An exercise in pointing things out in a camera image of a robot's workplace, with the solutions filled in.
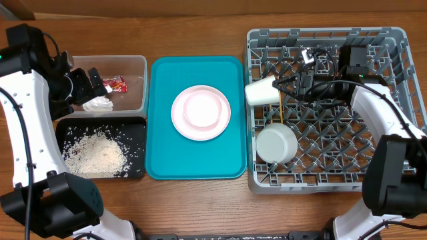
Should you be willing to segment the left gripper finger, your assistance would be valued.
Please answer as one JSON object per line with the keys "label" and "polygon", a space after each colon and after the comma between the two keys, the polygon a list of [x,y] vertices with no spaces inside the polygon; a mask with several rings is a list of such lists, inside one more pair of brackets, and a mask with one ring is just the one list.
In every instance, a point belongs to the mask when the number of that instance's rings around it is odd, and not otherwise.
{"label": "left gripper finger", "polygon": [[107,89],[103,84],[103,80],[99,75],[99,72],[96,68],[91,68],[88,70],[89,80],[92,85],[92,93],[94,97],[101,97],[107,95]]}
{"label": "left gripper finger", "polygon": [[73,70],[70,72],[69,77],[73,82],[70,103],[81,106],[94,98],[91,81],[83,69],[77,68]]}

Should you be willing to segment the white cup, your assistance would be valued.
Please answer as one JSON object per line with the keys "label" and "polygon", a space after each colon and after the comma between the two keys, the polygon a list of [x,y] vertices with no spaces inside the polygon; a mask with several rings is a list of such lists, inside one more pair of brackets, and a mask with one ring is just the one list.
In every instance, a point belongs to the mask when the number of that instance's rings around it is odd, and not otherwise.
{"label": "white cup", "polygon": [[274,76],[250,83],[244,88],[246,102],[250,106],[266,105],[280,102],[280,92],[273,86]]}

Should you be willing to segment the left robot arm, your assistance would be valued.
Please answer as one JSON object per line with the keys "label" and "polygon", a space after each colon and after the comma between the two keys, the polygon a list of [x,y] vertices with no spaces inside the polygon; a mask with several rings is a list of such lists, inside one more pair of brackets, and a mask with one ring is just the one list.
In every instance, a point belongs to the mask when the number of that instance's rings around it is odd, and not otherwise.
{"label": "left robot arm", "polygon": [[1,105],[14,160],[13,190],[3,211],[25,234],[42,238],[143,239],[133,222],[103,206],[97,186],[72,174],[53,128],[56,119],[107,93],[96,69],[75,68],[67,52],[49,54],[49,35],[27,24],[6,30],[1,50]]}

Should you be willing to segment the white napkin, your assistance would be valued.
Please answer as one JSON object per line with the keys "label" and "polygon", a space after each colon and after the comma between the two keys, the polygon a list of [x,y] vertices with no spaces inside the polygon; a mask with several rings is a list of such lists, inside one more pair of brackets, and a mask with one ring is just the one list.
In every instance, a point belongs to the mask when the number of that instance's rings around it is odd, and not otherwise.
{"label": "white napkin", "polygon": [[112,111],[113,102],[110,101],[107,97],[101,96],[96,97],[83,104],[84,111]]}

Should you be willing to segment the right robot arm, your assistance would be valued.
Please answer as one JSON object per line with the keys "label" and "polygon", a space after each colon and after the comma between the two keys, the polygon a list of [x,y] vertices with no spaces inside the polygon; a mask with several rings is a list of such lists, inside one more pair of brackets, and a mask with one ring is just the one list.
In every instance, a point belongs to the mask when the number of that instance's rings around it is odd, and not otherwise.
{"label": "right robot arm", "polygon": [[304,69],[280,77],[272,86],[298,101],[345,101],[367,126],[376,149],[362,183],[362,198],[348,212],[332,220],[325,239],[369,239],[390,225],[410,225],[426,213],[426,134],[405,116],[392,98],[387,81],[372,74],[365,46],[340,47],[332,76],[318,75],[320,49],[301,51]]}

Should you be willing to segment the red foil wrapper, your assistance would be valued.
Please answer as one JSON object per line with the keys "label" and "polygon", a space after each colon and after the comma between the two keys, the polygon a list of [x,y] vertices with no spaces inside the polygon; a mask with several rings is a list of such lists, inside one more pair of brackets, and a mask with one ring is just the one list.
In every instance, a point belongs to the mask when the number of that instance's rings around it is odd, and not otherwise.
{"label": "red foil wrapper", "polygon": [[103,78],[102,81],[108,93],[127,93],[127,83],[121,75],[116,75],[111,78]]}

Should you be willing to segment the white bowl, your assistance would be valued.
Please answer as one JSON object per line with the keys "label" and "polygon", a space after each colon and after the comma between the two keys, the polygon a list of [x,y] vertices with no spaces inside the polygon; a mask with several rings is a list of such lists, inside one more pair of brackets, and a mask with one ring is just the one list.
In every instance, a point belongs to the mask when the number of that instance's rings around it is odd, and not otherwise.
{"label": "white bowl", "polygon": [[256,153],[266,163],[287,163],[297,151],[296,135],[284,124],[266,125],[256,137]]}

